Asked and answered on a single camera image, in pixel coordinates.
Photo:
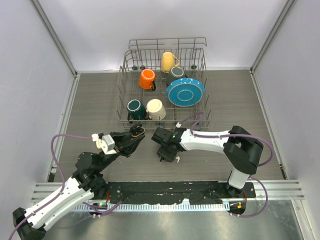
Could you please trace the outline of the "black earbud charging case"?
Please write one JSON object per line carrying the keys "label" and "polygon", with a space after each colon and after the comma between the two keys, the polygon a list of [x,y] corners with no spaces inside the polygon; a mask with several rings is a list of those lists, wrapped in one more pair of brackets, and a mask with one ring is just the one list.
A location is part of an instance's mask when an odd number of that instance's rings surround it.
{"label": "black earbud charging case", "polygon": [[132,138],[137,138],[139,136],[144,135],[145,131],[146,130],[143,128],[142,123],[137,123],[129,129],[129,132],[131,133]]}

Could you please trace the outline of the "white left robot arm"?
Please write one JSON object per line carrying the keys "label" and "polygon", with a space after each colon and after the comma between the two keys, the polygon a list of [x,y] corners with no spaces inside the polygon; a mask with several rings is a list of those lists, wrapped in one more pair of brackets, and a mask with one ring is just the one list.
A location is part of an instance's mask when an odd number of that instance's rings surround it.
{"label": "white left robot arm", "polygon": [[96,144],[99,153],[82,152],[76,171],[62,186],[32,207],[17,208],[13,213],[14,230],[22,240],[41,240],[46,232],[76,206],[91,200],[102,199],[108,184],[101,173],[118,157],[130,157],[145,138],[145,130],[138,126],[125,132],[94,133],[89,140]]}

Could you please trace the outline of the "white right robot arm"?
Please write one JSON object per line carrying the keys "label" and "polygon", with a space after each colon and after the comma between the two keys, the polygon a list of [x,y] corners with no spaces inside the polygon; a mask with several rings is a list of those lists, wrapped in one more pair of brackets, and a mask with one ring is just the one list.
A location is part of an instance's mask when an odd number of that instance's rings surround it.
{"label": "white right robot arm", "polygon": [[158,127],[151,139],[160,145],[157,155],[161,161],[173,162],[179,152],[202,150],[224,154],[233,169],[228,177],[226,193],[233,198],[244,191],[249,176],[256,174],[264,149],[240,126],[222,132],[202,132],[177,127],[173,131]]}

